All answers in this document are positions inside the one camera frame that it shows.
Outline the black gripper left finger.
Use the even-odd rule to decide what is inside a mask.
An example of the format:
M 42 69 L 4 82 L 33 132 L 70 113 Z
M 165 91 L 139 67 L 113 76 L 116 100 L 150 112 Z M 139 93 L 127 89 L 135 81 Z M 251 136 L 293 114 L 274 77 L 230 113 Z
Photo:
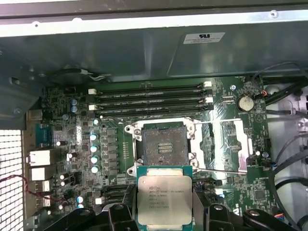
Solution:
M 109 204 L 99 214 L 79 208 L 52 224 L 53 231 L 137 231 L 135 221 L 137 187 L 130 184 L 121 203 Z

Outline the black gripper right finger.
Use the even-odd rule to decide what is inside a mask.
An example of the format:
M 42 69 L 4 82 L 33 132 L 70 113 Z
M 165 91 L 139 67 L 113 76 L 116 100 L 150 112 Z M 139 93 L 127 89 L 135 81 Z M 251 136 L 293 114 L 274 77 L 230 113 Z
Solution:
M 209 201 L 204 192 L 193 191 L 192 213 L 196 231 L 294 231 L 274 216 L 249 209 L 238 216 L 226 206 Z

